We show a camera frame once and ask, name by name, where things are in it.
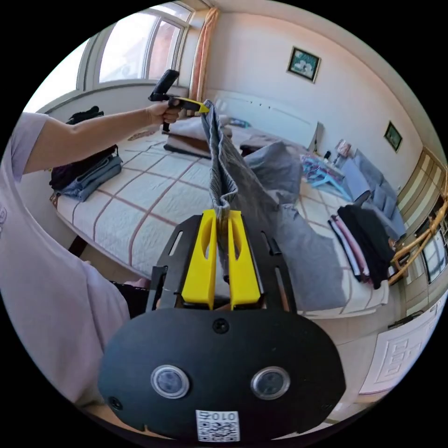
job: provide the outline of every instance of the curtain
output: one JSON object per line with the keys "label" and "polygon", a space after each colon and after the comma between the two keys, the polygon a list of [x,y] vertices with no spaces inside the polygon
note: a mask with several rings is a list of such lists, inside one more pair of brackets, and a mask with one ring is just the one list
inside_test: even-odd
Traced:
{"label": "curtain", "polygon": [[217,8],[212,8],[207,13],[201,33],[199,34],[189,89],[189,97],[195,101],[202,102],[204,100],[203,96],[210,41],[218,16],[219,10]]}

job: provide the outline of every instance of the lavender t-shirt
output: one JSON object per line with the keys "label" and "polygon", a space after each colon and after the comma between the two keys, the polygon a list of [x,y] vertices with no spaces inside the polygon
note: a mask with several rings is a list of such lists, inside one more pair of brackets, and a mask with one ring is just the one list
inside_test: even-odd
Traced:
{"label": "lavender t-shirt", "polygon": [[51,238],[23,204],[19,182],[47,115],[23,113],[0,165],[0,290],[29,355],[73,403],[101,401],[104,347],[129,320],[118,289]]}

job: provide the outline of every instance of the gray sofa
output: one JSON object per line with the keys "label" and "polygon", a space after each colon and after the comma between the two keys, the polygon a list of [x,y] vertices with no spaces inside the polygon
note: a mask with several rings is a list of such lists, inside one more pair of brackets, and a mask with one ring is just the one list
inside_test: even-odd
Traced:
{"label": "gray sofa", "polygon": [[392,239],[398,241],[405,236],[405,225],[397,207],[397,194],[383,173],[359,149],[351,157],[339,157],[335,165],[345,175],[344,184],[354,204],[373,210]]}

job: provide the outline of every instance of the picture frame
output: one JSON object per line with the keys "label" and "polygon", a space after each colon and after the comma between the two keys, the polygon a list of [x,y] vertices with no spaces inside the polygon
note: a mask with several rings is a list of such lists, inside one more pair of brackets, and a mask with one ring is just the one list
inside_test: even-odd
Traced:
{"label": "picture frame", "polygon": [[319,56],[313,55],[300,48],[293,47],[289,58],[287,72],[301,76],[302,78],[315,83],[320,65],[321,58]]}
{"label": "picture frame", "polygon": [[392,124],[391,121],[389,121],[389,124],[387,125],[384,138],[389,142],[389,145],[392,146],[393,150],[395,152],[398,152],[401,142],[403,141],[403,137],[397,131],[397,128]]}

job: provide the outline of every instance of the qr code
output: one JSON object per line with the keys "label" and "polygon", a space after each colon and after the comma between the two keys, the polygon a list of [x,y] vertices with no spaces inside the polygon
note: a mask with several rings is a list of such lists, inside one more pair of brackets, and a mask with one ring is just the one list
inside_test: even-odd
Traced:
{"label": "qr code", "polygon": [[238,412],[196,411],[200,442],[239,442]]}

